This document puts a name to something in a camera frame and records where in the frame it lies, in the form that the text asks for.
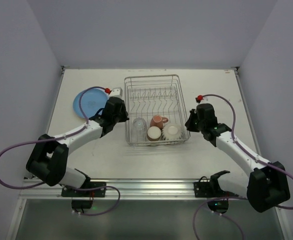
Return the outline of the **blue plate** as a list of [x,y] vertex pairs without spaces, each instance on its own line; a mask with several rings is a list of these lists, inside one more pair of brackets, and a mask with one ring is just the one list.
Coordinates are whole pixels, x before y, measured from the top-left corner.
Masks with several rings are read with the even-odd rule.
[[[73,111],[75,114],[80,117],[84,118],[80,107],[79,107],[79,100],[82,92],[79,92],[77,96],[73,100]],[[97,111],[101,108],[104,108],[106,105],[107,100],[109,99],[109,95],[105,93],[102,89],[94,88],[88,90],[81,99],[81,107],[84,111],[85,115],[90,118],[94,116]]]

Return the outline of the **clear glass tumbler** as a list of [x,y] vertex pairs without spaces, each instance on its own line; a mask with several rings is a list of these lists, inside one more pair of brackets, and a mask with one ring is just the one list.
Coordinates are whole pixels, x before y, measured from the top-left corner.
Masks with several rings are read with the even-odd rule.
[[147,122],[143,118],[137,117],[133,120],[131,136],[132,142],[134,143],[145,142],[147,140]]

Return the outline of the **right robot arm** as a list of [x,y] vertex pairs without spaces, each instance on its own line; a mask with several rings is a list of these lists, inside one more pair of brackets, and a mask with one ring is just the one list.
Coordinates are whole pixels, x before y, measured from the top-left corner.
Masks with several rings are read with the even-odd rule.
[[285,170],[276,161],[270,162],[242,143],[224,123],[219,123],[210,103],[199,104],[189,111],[185,123],[189,132],[202,133],[203,138],[227,154],[248,176],[246,198],[259,213],[290,199],[287,176],[274,169]]

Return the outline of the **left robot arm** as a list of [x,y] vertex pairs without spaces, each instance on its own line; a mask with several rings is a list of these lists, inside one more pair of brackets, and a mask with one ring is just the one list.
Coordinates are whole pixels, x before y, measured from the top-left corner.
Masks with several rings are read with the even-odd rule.
[[101,114],[65,134],[49,136],[43,134],[36,142],[26,163],[26,170],[52,187],[57,184],[80,189],[89,177],[83,172],[67,167],[68,157],[85,144],[104,137],[117,123],[129,120],[125,102],[110,97]]

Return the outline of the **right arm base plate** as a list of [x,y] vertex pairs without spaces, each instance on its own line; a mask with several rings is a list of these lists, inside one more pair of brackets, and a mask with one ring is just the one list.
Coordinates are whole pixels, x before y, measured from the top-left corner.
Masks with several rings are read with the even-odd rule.
[[223,170],[214,173],[209,178],[202,176],[199,180],[193,182],[194,196],[196,198],[228,197],[230,193],[221,189],[219,178],[229,173],[230,171]]

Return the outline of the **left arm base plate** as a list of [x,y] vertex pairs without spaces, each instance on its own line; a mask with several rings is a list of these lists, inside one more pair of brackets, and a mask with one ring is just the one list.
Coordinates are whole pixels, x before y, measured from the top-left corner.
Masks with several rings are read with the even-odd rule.
[[64,187],[61,192],[62,197],[66,198],[104,198],[106,194],[104,181],[87,181],[80,189]]

